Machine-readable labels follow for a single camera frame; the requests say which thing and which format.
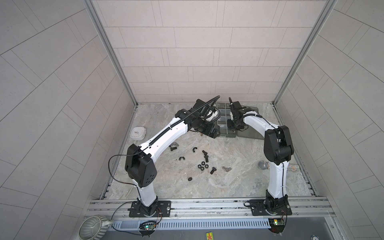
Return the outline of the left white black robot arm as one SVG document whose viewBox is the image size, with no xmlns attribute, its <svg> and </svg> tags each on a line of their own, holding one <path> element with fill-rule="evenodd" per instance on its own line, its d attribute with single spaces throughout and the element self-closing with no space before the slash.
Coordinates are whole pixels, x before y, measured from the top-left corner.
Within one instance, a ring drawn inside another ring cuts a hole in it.
<svg viewBox="0 0 384 240">
<path fill-rule="evenodd" d="M 215 107 L 220 96 L 216 96 L 207 102 L 196 100 L 190 109 L 181 109 L 171 122 L 159 133 L 140 146 L 132 144 L 127 150 L 125 170 L 132 185 L 137 188 L 138 209 L 137 212 L 146 217 L 155 214 L 158 208 L 158 196 L 155 193 L 153 181 L 157 176 L 156 160 L 177 138 L 194 130 L 210 138 L 220 136 L 220 127 L 217 120 L 220 111 Z"/>
</svg>

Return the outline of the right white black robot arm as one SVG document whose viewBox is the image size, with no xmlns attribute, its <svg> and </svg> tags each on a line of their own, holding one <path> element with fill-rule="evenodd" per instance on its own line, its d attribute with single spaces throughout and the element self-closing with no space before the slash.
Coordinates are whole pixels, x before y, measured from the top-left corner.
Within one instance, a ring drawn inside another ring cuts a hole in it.
<svg viewBox="0 0 384 240">
<path fill-rule="evenodd" d="M 286 183 L 294 146 L 289 128 L 270 123 L 255 110 L 243 107 L 238 101 L 229 101 L 231 118 L 227 120 L 228 129 L 240 131 L 248 126 L 264 137 L 264 155 L 270 166 L 270 180 L 264 203 L 266 212 L 270 215 L 291 215 Z"/>
</svg>

